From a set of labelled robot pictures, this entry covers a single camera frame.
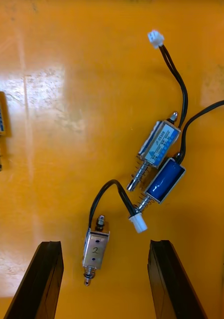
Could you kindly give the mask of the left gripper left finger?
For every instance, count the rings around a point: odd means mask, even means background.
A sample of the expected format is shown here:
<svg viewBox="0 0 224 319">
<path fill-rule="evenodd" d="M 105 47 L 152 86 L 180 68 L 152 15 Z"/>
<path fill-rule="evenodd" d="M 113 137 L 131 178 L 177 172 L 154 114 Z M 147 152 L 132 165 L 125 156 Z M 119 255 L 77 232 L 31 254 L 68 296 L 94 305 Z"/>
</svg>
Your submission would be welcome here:
<svg viewBox="0 0 224 319">
<path fill-rule="evenodd" d="M 61 242 L 41 242 L 4 318 L 55 318 L 63 272 Z"/>
</svg>

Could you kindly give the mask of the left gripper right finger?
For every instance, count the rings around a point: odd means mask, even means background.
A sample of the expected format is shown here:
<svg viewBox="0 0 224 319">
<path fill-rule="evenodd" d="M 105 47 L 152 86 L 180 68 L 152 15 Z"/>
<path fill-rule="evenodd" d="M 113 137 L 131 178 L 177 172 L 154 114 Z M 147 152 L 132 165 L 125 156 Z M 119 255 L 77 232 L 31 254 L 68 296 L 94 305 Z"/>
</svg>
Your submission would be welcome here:
<svg viewBox="0 0 224 319">
<path fill-rule="evenodd" d="M 147 270 L 158 319 L 207 318 L 170 241 L 150 241 Z"/>
</svg>

